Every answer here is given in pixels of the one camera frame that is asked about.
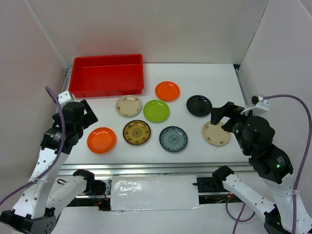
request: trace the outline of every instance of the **brown patterned plate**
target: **brown patterned plate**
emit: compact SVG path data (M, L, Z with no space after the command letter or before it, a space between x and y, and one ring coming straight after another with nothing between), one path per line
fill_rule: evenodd
M116 110L118 114L125 117L135 116L142 108L141 100L134 95L125 95L116 102Z
M212 125L210 121L205 123L203 127L203 135L208 143L215 146L223 146L230 141L231 134L225 132L221 128L222 125L224 125L222 122L219 122L217 125Z
M151 128L142 120L133 120L123 128L122 135L129 144L141 145L150 138Z

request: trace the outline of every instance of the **black plate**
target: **black plate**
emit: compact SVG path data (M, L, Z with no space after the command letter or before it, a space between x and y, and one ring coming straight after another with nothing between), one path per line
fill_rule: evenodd
M194 116L204 117L210 114L213 106L208 98L195 95L187 100L186 107Z

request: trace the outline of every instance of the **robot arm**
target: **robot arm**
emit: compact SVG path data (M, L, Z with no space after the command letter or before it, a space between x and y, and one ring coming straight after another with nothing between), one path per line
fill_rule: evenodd
M74 145L83 135L83 130L98 121L92 109L86 102L75 102L66 91L58 96L65 119L65 143L54 166L40 179L36 179L57 159L57 153L62 139L60 114L54 114L52 128L45 132L41 142L41 150L36 167L29 181L33 184L25 189L12 210L3 211L0 222L25 234L50 234L61 211L76 195L90 194L95 187L105 184L95 181L94 174L78 170L67 183L55 194L49 196L54 181L63 163Z
M263 199L234 175L228 167L221 167L213 173L220 187L237 195L265 222L270 234L287 234L293 223L293 167L287 154L272 144L275 131L262 117L253 116L253 111L263 113L269 102L261 97L253 97L255 107L244 109L228 102L221 108L213 108L211 123L218 124L223 117L230 119L222 126L224 131L234 133L242 153L263 178L273 194L275 204ZM308 215L301 197L297 194L296 234L306 234L311 230L312 219Z

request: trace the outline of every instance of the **orange plate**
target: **orange plate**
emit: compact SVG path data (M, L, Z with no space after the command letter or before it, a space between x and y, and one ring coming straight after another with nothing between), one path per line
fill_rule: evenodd
M116 144L116 135L112 129L96 128L88 136L87 145L96 154L110 151Z
M156 86L155 93L160 100L173 101L180 95L180 89L175 83L164 81Z

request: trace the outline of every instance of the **beige plate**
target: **beige plate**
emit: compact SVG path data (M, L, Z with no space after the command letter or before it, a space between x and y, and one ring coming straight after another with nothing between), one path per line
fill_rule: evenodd
M230 141L231 134L225 132L221 128L222 125L224 125L222 122L219 122L217 125L212 125L210 121L205 123L203 127L203 135L208 143L215 146L223 146Z
M118 114L125 117L135 116L142 108L141 100L134 95L125 95L118 99L116 110Z

